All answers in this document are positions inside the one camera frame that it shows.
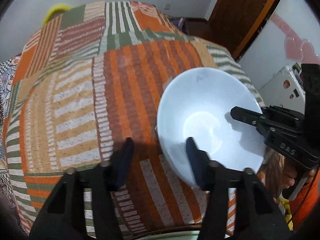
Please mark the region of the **person's right hand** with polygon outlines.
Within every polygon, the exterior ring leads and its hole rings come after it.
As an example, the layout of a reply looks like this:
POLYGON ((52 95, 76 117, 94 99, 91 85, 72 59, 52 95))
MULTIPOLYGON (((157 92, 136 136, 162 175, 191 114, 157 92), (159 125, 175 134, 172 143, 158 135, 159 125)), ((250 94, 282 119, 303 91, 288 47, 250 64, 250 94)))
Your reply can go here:
MULTIPOLYGON (((309 171, 309 175, 305 184, 308 184, 313 180, 316 171, 316 167, 309 171)), ((288 189, 289 187, 293 186, 295 184, 296 177, 297 171, 295 169, 295 162, 292 159, 286 158, 284 161, 284 168, 281 177, 281 183, 283 188, 288 189)))

